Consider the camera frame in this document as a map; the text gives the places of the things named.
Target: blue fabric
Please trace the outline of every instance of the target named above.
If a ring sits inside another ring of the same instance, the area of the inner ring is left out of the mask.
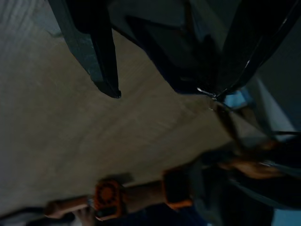
[[[150,206],[142,211],[129,214],[124,218],[106,222],[108,226],[206,226],[207,223],[193,207],[179,211],[165,204]]]

